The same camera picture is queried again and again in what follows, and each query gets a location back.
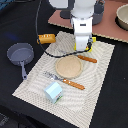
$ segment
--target metal fork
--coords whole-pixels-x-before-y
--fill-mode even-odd
[[[57,77],[56,75],[54,75],[50,72],[45,71],[43,74],[47,78],[62,81],[65,84],[71,85],[71,86],[76,87],[76,88],[81,89],[81,90],[85,89],[85,87],[83,85],[77,84],[77,83],[69,81],[67,79],[61,79],[61,78]]]

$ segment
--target wooden plate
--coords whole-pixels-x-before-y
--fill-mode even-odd
[[[83,64],[78,57],[71,55],[57,60],[55,68],[61,77],[72,79],[81,74]]]

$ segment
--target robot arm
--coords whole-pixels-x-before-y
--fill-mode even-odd
[[[97,0],[48,0],[53,8],[71,11],[77,51],[84,51],[92,43],[92,15]]]

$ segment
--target black table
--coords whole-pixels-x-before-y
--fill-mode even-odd
[[[75,128],[74,125],[41,110],[14,96],[12,93],[22,83],[21,67],[13,65],[7,58],[7,50],[15,43],[27,42],[32,45],[34,60],[25,66],[27,74],[43,54],[36,43],[35,16],[39,0],[27,3],[12,3],[0,12],[0,105],[51,127]],[[73,30],[48,24],[55,10],[43,0],[39,18],[39,34],[55,34]],[[114,52],[102,85],[92,117],[90,128],[128,127],[128,44],[102,37],[97,40],[115,45]]]

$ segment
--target knife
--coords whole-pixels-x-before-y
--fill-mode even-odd
[[[58,51],[62,52],[63,54],[69,54],[69,52],[65,52],[63,50],[58,50]],[[77,56],[78,58],[80,58],[82,60],[86,60],[86,61],[89,61],[89,62],[97,63],[97,60],[93,59],[93,58],[89,58],[89,57],[85,57],[85,56],[81,56],[81,55],[75,55],[75,56]]]

